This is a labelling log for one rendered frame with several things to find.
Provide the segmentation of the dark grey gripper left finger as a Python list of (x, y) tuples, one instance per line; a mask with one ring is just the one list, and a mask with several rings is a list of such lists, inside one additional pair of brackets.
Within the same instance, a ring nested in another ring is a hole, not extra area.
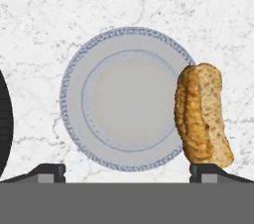
[(3, 183), (65, 183), (65, 164), (40, 164), (30, 172), (6, 180)]

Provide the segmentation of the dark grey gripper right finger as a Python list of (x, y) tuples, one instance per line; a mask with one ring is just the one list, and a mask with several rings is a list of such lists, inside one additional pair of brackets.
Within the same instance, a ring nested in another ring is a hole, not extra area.
[(190, 183), (228, 183), (228, 182), (246, 182), (254, 183), (241, 176), (227, 173), (222, 168), (214, 164), (191, 164), (190, 165)]

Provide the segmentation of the golden brown bread bun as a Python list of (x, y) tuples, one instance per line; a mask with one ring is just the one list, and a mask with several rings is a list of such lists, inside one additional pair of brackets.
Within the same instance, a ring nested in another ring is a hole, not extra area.
[(224, 132), (222, 75), (209, 63), (187, 66), (178, 78), (175, 123), (191, 164), (229, 167), (234, 156)]

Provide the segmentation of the black round bowl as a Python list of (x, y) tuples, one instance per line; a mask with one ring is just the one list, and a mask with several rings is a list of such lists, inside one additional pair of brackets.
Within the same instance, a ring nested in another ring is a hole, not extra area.
[(7, 164), (12, 147), (14, 119), (11, 98), (0, 70), (0, 176)]

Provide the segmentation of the white plate with blue rim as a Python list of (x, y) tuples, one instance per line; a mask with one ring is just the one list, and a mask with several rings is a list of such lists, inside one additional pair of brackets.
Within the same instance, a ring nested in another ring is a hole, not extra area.
[(64, 75), (64, 126), (94, 162), (119, 171), (162, 166), (182, 151), (174, 119), (180, 72), (194, 61), (158, 31), (124, 27), (86, 42)]

